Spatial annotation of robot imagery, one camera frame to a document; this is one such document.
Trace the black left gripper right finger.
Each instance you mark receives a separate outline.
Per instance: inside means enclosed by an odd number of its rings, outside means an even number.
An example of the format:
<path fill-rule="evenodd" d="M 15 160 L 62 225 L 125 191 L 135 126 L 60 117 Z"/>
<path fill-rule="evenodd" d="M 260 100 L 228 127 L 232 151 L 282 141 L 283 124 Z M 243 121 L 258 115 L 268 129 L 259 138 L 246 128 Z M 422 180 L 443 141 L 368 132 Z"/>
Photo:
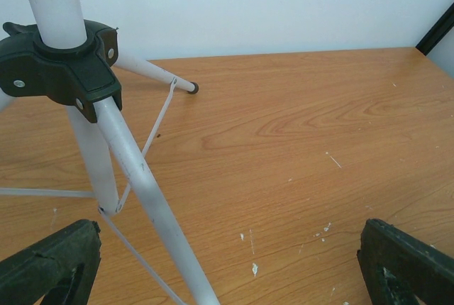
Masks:
<path fill-rule="evenodd" d="M 378 218 L 366 220 L 358 263 L 373 304 L 452 304 L 453 258 Z"/>

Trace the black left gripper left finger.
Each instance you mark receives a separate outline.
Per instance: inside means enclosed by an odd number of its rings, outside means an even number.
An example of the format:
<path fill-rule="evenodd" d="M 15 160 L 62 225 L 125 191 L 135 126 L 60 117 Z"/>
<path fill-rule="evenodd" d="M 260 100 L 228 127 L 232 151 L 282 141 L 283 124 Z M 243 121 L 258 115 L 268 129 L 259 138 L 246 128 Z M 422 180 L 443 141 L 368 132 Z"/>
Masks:
<path fill-rule="evenodd" d="M 101 262 L 96 221 L 81 219 L 1 261 L 2 304 L 87 304 Z"/>

